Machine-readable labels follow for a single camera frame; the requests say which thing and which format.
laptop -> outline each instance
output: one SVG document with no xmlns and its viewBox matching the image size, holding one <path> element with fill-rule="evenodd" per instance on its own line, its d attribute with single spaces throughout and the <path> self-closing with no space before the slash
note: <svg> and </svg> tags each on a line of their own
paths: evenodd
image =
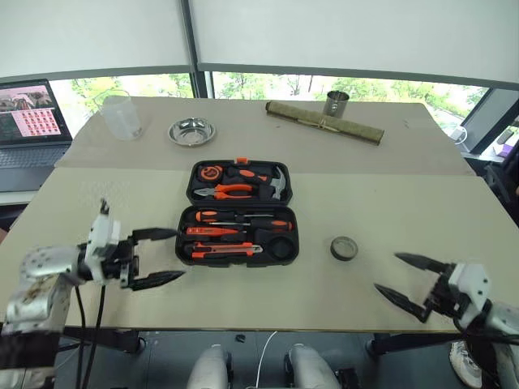
<svg viewBox="0 0 519 389">
<path fill-rule="evenodd" d="M 0 192 L 38 190 L 71 142 L 47 79 L 0 83 Z"/>
</svg>

screwdriver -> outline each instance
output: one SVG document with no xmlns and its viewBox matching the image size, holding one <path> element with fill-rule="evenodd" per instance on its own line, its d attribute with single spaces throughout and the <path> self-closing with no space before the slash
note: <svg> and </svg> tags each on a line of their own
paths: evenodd
<svg viewBox="0 0 519 389">
<path fill-rule="evenodd" d="M 206 237 L 221 237 L 231 233 L 239 233 L 237 229 L 219 229 L 218 227 L 189 227 L 186 235 L 204 235 Z"/>
<path fill-rule="evenodd" d="M 214 225 L 246 225 L 255 229 L 275 229 L 278 231 L 292 231 L 292 223 L 284 220 L 254 219 L 251 223 L 236 223 L 233 221 L 213 221 Z"/>
<path fill-rule="evenodd" d="M 199 211 L 196 212 L 196 221 L 211 222 L 235 220 L 238 214 L 233 211 Z M 274 217 L 274 215 L 242 215 L 243 217 Z"/>
</svg>

beige tabletop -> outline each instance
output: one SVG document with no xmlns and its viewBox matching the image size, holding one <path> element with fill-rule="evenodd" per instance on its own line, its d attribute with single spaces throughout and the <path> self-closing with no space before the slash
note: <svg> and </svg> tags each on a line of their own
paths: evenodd
<svg viewBox="0 0 519 389">
<path fill-rule="evenodd" d="M 452 140 L 422 104 L 350 102 L 344 117 L 385 130 L 379 146 L 272 118 L 265 101 L 134 97 L 144 134 L 116 140 L 102 116 L 78 133 L 61 167 L 188 170 L 199 160 L 246 156 L 276 160 L 292 173 L 394 173 L 474 175 Z M 322 102 L 288 104 L 320 111 Z M 178 120 L 208 119 L 217 136 L 199 148 L 172 143 Z"/>
<path fill-rule="evenodd" d="M 18 266 L 31 247 L 86 240 L 105 196 L 111 215 L 132 229 L 175 227 L 190 204 L 187 171 L 54 170 L 0 245 L 0 316 L 17 285 Z M 519 230 L 479 177 L 391 174 L 291 174 L 290 207 L 298 218 L 300 254 L 285 267 L 189 267 L 177 281 L 141 292 L 108 287 L 103 326 L 324 331 L 453 331 L 433 314 L 422 324 L 392 306 L 373 287 L 395 288 L 421 302 L 435 276 L 392 256 L 409 251 L 432 258 L 483 263 L 491 298 L 517 297 Z M 335 260 L 331 240 L 352 237 L 358 256 Z M 141 274 L 184 269 L 174 239 L 139 245 Z M 81 287 L 88 324 L 99 288 Z M 72 299 L 67 323 L 79 324 Z"/>
</svg>

tool case lid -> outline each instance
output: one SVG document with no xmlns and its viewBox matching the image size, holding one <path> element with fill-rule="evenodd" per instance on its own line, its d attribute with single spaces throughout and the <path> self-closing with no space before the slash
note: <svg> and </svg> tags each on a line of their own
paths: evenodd
<svg viewBox="0 0 519 389">
<path fill-rule="evenodd" d="M 234 167 L 237 169 L 252 170 L 261 174 L 266 172 L 273 172 L 273 178 L 278 179 L 276 167 L 279 167 L 283 175 L 285 176 L 285 189 L 281 191 L 281 199 L 275 199 L 267 194 L 273 192 L 273 188 L 266 188 L 267 185 L 261 189 L 261 194 L 255 195 L 250 199 L 221 199 L 216 200 L 211 196 L 206 199 L 203 196 L 195 194 L 195 190 L 203 188 L 214 188 L 217 183 L 214 182 L 203 182 L 199 180 L 199 171 L 203 167 L 208 166 L 221 166 L 223 168 L 223 175 L 221 181 L 218 184 L 232 185 L 232 184 L 243 184 L 244 181 L 239 176 L 230 177 L 226 174 L 226 168 Z M 248 183 L 253 187 L 258 187 L 257 184 Z M 237 158 L 236 160 L 202 160 L 196 163 L 191 170 L 191 176 L 189 178 L 189 184 L 187 186 L 186 195 L 191 201 L 191 204 L 197 207 L 285 207 L 290 199 L 292 198 L 292 187 L 290 185 L 289 170 L 285 164 L 281 162 L 272 162 L 265 160 L 248 160 L 247 158 Z"/>
</svg>

metal bowl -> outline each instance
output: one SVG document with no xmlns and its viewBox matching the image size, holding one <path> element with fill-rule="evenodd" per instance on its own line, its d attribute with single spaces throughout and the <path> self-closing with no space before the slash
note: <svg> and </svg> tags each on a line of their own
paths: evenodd
<svg viewBox="0 0 519 389">
<path fill-rule="evenodd" d="M 169 138 L 181 146 L 198 147 L 216 134 L 214 126 L 203 118 L 187 118 L 174 123 L 168 129 Z"/>
</svg>

